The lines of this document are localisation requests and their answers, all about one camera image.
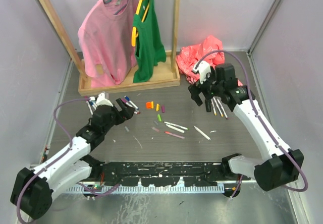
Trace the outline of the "yellow capped marker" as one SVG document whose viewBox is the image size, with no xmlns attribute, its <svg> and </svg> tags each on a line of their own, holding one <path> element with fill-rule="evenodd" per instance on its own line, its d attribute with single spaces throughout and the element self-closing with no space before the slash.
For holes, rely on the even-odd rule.
<svg viewBox="0 0 323 224">
<path fill-rule="evenodd" d="M 219 104 L 218 99 L 217 99 L 217 98 L 215 98 L 215 99 L 214 99 L 214 102 L 215 102 L 215 105 L 216 105 L 216 107 L 217 107 L 217 109 L 218 109 L 218 111 L 219 111 L 219 113 L 220 113 L 221 117 L 223 117 L 223 116 L 224 116 L 224 114 L 223 114 L 223 111 L 222 111 L 222 109 L 221 109 L 221 106 L 220 106 L 220 104 Z"/>
</svg>

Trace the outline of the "black highlighter body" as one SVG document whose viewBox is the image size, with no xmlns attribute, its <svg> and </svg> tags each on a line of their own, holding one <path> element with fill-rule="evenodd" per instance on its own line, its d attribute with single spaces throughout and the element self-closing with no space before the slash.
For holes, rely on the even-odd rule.
<svg viewBox="0 0 323 224">
<path fill-rule="evenodd" d="M 209 112 L 212 112 L 212 106 L 211 106 L 211 101 L 210 100 L 206 100 L 205 101 L 205 108 L 206 108 L 206 111 L 209 113 Z"/>
</svg>

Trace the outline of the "yellow capped white pen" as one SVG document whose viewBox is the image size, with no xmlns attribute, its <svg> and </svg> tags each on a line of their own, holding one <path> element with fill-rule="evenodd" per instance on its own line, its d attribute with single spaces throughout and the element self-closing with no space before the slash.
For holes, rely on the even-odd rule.
<svg viewBox="0 0 323 224">
<path fill-rule="evenodd" d="M 216 111 L 216 107 L 215 107 L 214 101 L 212 99 L 211 99 L 211 107 L 212 107 L 213 114 L 216 116 L 217 115 L 217 111 Z"/>
</svg>

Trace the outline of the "orange highlighter cap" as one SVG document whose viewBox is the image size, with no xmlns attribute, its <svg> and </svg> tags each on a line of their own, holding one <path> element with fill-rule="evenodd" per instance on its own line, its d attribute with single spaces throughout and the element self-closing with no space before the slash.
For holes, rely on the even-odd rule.
<svg viewBox="0 0 323 224">
<path fill-rule="evenodd" d="M 146 103 L 146 108 L 147 108 L 147 109 L 152 109 L 152 108 L 151 108 L 151 101 L 149 101 L 149 102 L 147 102 L 147 103 Z"/>
</svg>

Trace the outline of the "green marker cap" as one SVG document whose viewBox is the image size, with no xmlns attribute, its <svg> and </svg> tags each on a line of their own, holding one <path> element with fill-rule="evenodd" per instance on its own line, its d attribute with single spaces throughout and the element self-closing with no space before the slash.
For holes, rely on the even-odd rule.
<svg viewBox="0 0 323 224">
<path fill-rule="evenodd" d="M 161 118 L 160 114 L 157 114 L 157 118 L 158 118 L 159 122 L 162 122 L 162 118 Z"/>
</svg>

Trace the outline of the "pink pen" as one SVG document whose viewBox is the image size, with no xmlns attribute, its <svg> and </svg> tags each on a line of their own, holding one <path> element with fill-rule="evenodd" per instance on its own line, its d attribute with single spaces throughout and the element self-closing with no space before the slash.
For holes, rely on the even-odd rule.
<svg viewBox="0 0 323 224">
<path fill-rule="evenodd" d="M 176 138 L 185 139 L 184 136 L 177 135 L 177 134 L 174 134 L 174 133 L 171 133 L 171 132 L 168 132 L 168 131 L 165 131 L 165 134 L 173 136 L 173 137 L 176 137 Z"/>
</svg>

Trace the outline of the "green capped marker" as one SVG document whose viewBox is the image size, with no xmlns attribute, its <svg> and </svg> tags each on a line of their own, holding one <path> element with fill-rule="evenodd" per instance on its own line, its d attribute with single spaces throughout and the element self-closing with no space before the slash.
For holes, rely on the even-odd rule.
<svg viewBox="0 0 323 224">
<path fill-rule="evenodd" d="M 171 126 L 183 129 L 183 130 L 188 130 L 189 129 L 187 127 L 184 127 L 184 126 L 181 126 L 181 125 L 178 125 L 178 124 L 174 124 L 174 123 L 170 123 L 170 122 L 166 122 L 166 121 L 164 121 L 164 123 L 167 124 L 167 125 L 171 125 Z"/>
</svg>

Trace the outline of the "grey capped white marker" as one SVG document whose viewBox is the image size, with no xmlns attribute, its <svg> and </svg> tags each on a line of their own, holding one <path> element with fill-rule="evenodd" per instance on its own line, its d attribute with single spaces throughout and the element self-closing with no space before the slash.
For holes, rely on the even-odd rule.
<svg viewBox="0 0 323 224">
<path fill-rule="evenodd" d="M 170 128 L 170 129 L 173 129 L 173 130 L 177 131 L 177 132 L 185 133 L 185 130 L 182 130 L 182 129 L 177 128 L 177 127 L 175 127 L 175 126 L 172 126 L 172 125 L 169 125 L 169 124 L 166 124 L 166 126 L 167 126 L 168 128 Z"/>
</svg>

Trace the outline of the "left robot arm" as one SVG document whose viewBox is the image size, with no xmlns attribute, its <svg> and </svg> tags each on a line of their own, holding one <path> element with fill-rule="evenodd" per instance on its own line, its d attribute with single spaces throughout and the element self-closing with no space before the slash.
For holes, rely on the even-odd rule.
<svg viewBox="0 0 323 224">
<path fill-rule="evenodd" d="M 17 173 L 10 202 L 16 206 L 20 223 L 24 223 L 22 213 L 33 220 L 39 219 L 69 187 L 84 179 L 95 182 L 100 178 L 102 162 L 90 153 L 113 126 L 131 119 L 136 111 L 120 98 L 116 102 L 119 108 L 100 94 L 95 98 L 88 123 L 74 137 L 68 137 L 69 143 L 63 149 L 35 168 L 25 167 Z"/>
</svg>

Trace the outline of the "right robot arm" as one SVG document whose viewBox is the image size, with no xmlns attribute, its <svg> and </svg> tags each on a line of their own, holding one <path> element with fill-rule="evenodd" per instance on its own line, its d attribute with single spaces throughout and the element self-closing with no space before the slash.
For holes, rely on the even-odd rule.
<svg viewBox="0 0 323 224">
<path fill-rule="evenodd" d="M 238 175 L 256 180 L 264 191 L 270 191 L 296 181 L 304 161 L 299 150 L 292 150 L 282 140 L 262 113 L 254 94 L 246 85 L 240 85 L 232 64 L 212 67 L 201 61 L 193 66 L 192 72 L 199 80 L 190 85 L 191 98 L 202 105 L 200 94 L 205 99 L 221 99 L 231 112 L 244 124 L 260 152 L 260 159 L 246 158 L 239 153 L 224 157 L 221 173 L 231 181 Z"/>
</svg>

